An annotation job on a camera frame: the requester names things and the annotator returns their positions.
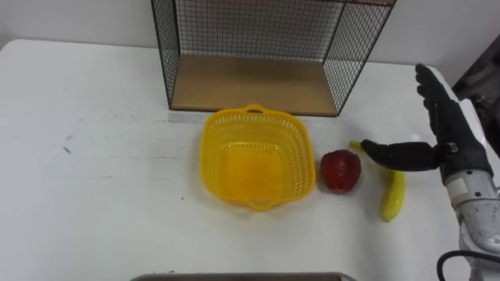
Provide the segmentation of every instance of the plastic basket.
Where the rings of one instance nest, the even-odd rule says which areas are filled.
[[[212,194],[258,211],[303,198],[316,177],[301,121],[259,105],[224,109],[207,119],[200,165]]]

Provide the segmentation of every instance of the black cable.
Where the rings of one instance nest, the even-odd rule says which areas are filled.
[[[491,254],[483,254],[480,252],[469,251],[469,250],[449,251],[449,252],[444,253],[437,260],[436,268],[437,268],[437,277],[439,278],[439,281],[446,281],[445,275],[443,274],[443,265],[445,264],[445,261],[447,261],[449,258],[453,258],[453,257],[479,258],[479,259],[482,259],[485,261],[491,261],[491,262],[496,262],[496,263],[500,264],[500,257],[494,256]]]

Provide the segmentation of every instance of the wire rack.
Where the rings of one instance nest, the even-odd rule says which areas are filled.
[[[318,62],[340,112],[395,0],[152,0],[171,107],[182,55]]]

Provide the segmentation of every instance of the yellow banana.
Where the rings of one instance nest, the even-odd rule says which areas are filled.
[[[357,141],[349,141],[349,146],[363,151]],[[380,202],[380,218],[390,222],[401,211],[405,199],[405,174],[404,172],[387,170],[387,186]]]

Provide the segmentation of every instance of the table surface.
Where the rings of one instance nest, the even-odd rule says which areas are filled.
[[[157,52],[25,40],[0,52],[0,279],[171,270],[437,278],[435,262],[459,234],[438,172],[407,174],[390,223],[379,220],[384,184],[365,155],[348,196],[315,188],[268,212],[219,201],[198,176],[209,113],[168,110]],[[300,117],[316,160],[350,140],[434,142],[415,89],[412,66],[367,63],[340,117]],[[469,275],[461,258],[445,271]]]

